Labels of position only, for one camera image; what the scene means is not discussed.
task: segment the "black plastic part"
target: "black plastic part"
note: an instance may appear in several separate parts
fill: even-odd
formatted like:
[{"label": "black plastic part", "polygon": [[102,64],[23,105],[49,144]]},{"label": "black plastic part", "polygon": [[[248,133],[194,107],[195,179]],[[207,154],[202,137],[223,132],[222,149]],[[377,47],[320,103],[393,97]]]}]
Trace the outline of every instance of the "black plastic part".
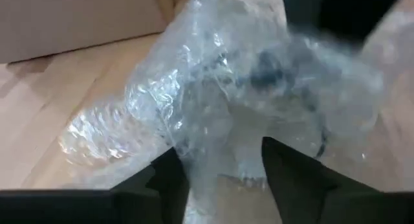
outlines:
[{"label": "black plastic part", "polygon": [[384,193],[270,137],[263,164],[283,224],[414,223],[413,193]]},{"label": "black plastic part", "polygon": [[190,186],[181,161],[173,148],[113,190],[139,192],[142,190],[142,185],[159,193],[162,219],[165,224],[182,223]]},{"label": "black plastic part", "polygon": [[293,29],[322,30],[361,45],[396,0],[284,0]]},{"label": "black plastic part", "polygon": [[188,190],[170,149],[112,190],[0,191],[0,223],[181,224]]}]

